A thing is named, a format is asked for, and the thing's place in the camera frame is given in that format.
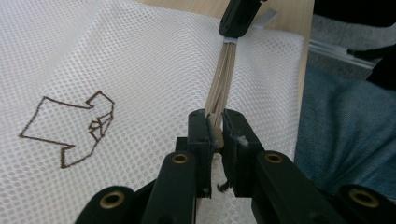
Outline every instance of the denim fabric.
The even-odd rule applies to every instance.
[[[396,92],[308,68],[295,163],[329,193],[358,184],[396,201]]]

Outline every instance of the white textured cloth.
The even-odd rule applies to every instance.
[[[156,178],[187,116],[205,107],[219,19],[132,1],[0,4],[0,223],[72,223],[99,190]],[[238,40],[228,108],[293,158],[298,35]],[[212,183],[223,183],[219,156]],[[250,200],[213,190],[198,223],[254,223]]]

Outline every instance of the gray carpet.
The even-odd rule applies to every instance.
[[[318,15],[312,20],[311,39],[351,49],[377,49],[396,44],[396,24],[378,28],[334,21]],[[308,53],[308,66],[328,71],[339,77],[365,79],[371,70],[344,63],[314,52]]]

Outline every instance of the brown embroidery thread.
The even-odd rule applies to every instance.
[[[91,101],[93,99],[95,99],[98,95],[102,95],[103,97],[105,97],[111,103],[111,110],[110,110],[109,113],[107,113],[107,114],[105,114],[105,115],[103,115],[101,117],[96,118],[96,120],[93,120],[91,125],[90,125],[90,127],[88,128],[90,135],[95,140],[95,144],[93,145],[91,152],[88,155],[86,155],[84,158],[82,158],[82,159],[80,159],[78,161],[72,162],[70,164],[66,164],[66,162],[65,162],[65,152],[66,152],[66,150],[73,149],[75,147],[75,145],[67,144],[67,143],[64,143],[64,142],[52,141],[52,140],[45,139],[45,138],[39,138],[39,137],[33,137],[33,136],[25,135],[26,131],[29,129],[30,125],[34,122],[36,116],[38,115],[38,112],[39,112],[41,106],[43,105],[43,103],[45,101],[51,101],[51,102],[53,102],[55,104],[59,104],[59,105],[65,105],[65,106],[70,106],[70,107],[74,107],[74,108],[78,108],[78,109],[87,109],[88,110],[88,109],[94,108],[94,105],[91,104]],[[68,167],[70,167],[72,165],[75,165],[75,164],[77,164],[79,162],[82,162],[82,161],[86,160],[87,158],[89,158],[93,154],[97,144],[102,139],[102,137],[105,136],[107,128],[110,126],[111,121],[114,119],[113,111],[114,111],[114,104],[115,103],[110,98],[108,98],[106,95],[104,95],[101,91],[98,91],[90,99],[88,99],[85,102],[85,104],[87,106],[70,105],[70,104],[67,104],[67,103],[64,103],[64,102],[56,101],[56,100],[51,99],[51,98],[49,98],[47,96],[44,96],[43,99],[41,100],[40,104],[37,106],[35,114],[30,119],[30,121],[28,122],[26,127],[23,129],[23,131],[20,133],[19,137],[33,139],[33,140],[37,140],[37,141],[42,141],[42,142],[47,142],[47,143],[52,143],[52,144],[63,146],[61,148],[61,168],[62,169],[68,168]],[[100,137],[98,137],[97,135],[94,134],[94,132],[97,131],[97,130],[99,130],[99,132],[100,132]]]

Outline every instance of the wooden table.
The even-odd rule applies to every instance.
[[[137,0],[138,2],[194,12],[210,17],[221,18],[229,0]],[[299,75],[299,111],[303,99],[306,59],[311,33],[312,14],[315,0],[268,0],[262,3],[258,16],[269,7],[277,11],[276,17],[266,26],[268,29],[289,31],[305,37],[304,54]]]

